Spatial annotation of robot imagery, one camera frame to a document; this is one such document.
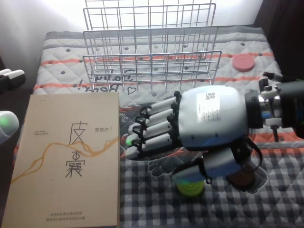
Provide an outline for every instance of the pink disc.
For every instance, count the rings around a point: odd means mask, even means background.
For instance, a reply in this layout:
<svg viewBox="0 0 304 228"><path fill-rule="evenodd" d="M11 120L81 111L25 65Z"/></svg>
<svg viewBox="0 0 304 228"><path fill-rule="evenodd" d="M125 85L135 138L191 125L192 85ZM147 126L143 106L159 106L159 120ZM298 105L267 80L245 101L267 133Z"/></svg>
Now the pink disc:
<svg viewBox="0 0 304 228"><path fill-rule="evenodd" d="M255 60L249 54L238 54L233 57L232 66L238 71L249 71L255 66Z"/></svg>

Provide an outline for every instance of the quilted mat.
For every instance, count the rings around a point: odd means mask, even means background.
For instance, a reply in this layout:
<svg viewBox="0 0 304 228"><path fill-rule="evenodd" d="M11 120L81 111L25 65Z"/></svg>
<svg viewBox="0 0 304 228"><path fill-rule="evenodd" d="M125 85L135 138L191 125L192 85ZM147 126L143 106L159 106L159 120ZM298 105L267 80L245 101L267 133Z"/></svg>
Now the quilted mat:
<svg viewBox="0 0 304 228"><path fill-rule="evenodd" d="M231 86L244 94L258 90L263 71L280 73L260 28L219 28L215 50L222 51L215 85ZM239 53L254 57L252 70L239 72L231 66L232 57ZM82 34L48 33L34 94L91 92L82 60L86 54ZM185 83L181 88L183 92L192 84ZM173 96L179 89L178 83L168 85L167 90L161 84L153 90L131 84L124 89L120 85L94 89L120 92L120 227L303 227L304 141L292 129L279 130L277 143L267 127L252 132L264 156L256 172L260 182L253 190L237 190L225 178L218 178L206 184L200 196L186 198L177 192L171 172L201 156L199 152L181 148L153 160L124 158L127 129L138 110Z"/></svg>

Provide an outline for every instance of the qr code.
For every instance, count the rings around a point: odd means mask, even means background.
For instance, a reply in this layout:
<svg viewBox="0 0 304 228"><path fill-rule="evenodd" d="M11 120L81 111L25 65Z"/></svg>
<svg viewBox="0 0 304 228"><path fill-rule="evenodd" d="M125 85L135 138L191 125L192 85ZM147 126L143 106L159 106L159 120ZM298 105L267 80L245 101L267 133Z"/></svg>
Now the qr code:
<svg viewBox="0 0 304 228"><path fill-rule="evenodd" d="M206 94L206 100L215 99L215 93Z"/></svg>

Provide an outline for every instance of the beige book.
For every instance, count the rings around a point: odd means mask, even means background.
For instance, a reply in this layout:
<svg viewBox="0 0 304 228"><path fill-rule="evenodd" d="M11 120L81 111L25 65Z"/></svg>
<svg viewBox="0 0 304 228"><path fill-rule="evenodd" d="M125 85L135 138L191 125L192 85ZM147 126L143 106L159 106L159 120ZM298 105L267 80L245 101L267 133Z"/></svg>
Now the beige book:
<svg viewBox="0 0 304 228"><path fill-rule="evenodd" d="M118 93L32 95L2 228L117 227Z"/></svg>

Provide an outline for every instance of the white wall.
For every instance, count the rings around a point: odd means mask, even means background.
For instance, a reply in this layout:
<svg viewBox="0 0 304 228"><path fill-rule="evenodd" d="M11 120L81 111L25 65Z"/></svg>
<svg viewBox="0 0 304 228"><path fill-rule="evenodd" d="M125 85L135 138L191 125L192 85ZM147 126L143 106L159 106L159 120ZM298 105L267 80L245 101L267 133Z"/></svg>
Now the white wall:
<svg viewBox="0 0 304 228"><path fill-rule="evenodd" d="M150 0L153 4L162 0ZM165 0L165 4L174 4ZM189 0L180 0L189 4ZM195 0L195 3L209 0ZM213 0L214 25L252 24L262 0ZM83 31L84 0L0 0L0 56L7 68L37 74L44 38L50 31Z"/></svg>

